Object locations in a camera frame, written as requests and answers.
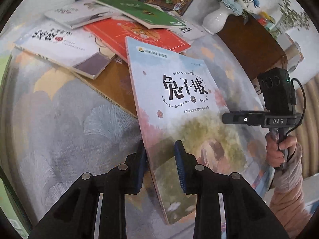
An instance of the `wooden cabinet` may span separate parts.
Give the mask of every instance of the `wooden cabinet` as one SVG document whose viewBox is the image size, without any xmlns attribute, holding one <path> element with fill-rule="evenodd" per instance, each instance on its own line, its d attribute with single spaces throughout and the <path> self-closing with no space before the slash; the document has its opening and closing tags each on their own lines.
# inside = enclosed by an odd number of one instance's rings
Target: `wooden cabinet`
<svg viewBox="0 0 319 239">
<path fill-rule="evenodd" d="M 231 50 L 250 80 L 274 67 L 286 68 L 287 57 L 270 33 L 251 15 L 244 25 L 243 17 L 230 15 L 218 36 Z"/>
</svg>

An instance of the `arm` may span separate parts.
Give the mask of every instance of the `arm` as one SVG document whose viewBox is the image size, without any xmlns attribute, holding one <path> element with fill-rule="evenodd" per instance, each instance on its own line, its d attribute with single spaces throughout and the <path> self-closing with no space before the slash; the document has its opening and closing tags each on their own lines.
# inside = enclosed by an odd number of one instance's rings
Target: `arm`
<svg viewBox="0 0 319 239">
<path fill-rule="evenodd" d="M 267 138 L 267 161 L 273 167 L 278 167 L 283 161 L 283 155 L 277 151 L 274 140 Z M 294 155 L 287 163 L 285 172 L 276 171 L 273 184 L 274 195 L 270 202 L 270 209 L 286 229 L 290 238 L 295 238 L 305 227 L 310 219 L 310 214 L 305 210 L 304 194 L 302 191 L 302 148 L 297 144 L 296 137 L 289 136 L 280 144 L 280 149 L 288 148 Z"/>
</svg>

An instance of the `red book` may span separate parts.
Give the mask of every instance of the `red book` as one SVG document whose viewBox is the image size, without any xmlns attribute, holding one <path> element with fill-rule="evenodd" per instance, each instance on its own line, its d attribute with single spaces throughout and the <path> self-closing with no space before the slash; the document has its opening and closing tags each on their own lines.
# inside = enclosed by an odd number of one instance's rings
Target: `red book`
<svg viewBox="0 0 319 239">
<path fill-rule="evenodd" d="M 125 37 L 181 53 L 191 46 L 167 29 L 148 29 L 137 22 L 106 19 L 84 26 L 127 62 Z"/>
</svg>

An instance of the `metal screw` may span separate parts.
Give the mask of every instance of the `metal screw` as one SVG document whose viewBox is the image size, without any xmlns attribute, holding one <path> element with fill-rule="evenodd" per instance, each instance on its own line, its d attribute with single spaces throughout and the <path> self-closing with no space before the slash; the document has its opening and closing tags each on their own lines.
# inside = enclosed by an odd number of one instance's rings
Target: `metal screw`
<svg viewBox="0 0 319 239">
<path fill-rule="evenodd" d="M 195 166 L 195 169 L 196 169 L 197 171 L 203 171 L 203 170 L 204 170 L 204 166 L 201 165 L 201 164 L 198 164 L 198 165 Z"/>
<path fill-rule="evenodd" d="M 91 177 L 91 174 L 88 173 L 88 172 L 85 172 L 85 173 L 83 173 L 83 174 L 81 175 L 81 178 L 82 178 L 83 180 L 88 180 L 90 177 Z"/>
<path fill-rule="evenodd" d="M 128 168 L 128 166 L 126 164 L 119 165 L 119 170 L 121 170 L 121 171 L 125 171 L 127 168 Z"/>
<path fill-rule="evenodd" d="M 233 172 L 232 173 L 232 178 L 235 180 L 239 180 L 240 179 L 240 174 L 238 172 Z"/>
</svg>

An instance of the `white vase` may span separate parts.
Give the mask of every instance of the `white vase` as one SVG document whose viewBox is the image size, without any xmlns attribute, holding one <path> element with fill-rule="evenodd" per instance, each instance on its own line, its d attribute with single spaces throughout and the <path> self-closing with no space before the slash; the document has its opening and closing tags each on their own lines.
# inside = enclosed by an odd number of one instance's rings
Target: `white vase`
<svg viewBox="0 0 319 239">
<path fill-rule="evenodd" d="M 232 9 L 227 8 L 220 2 L 220 8 L 206 15 L 202 27 L 210 34 L 221 31 L 226 23 L 227 17 L 232 14 Z"/>
</svg>

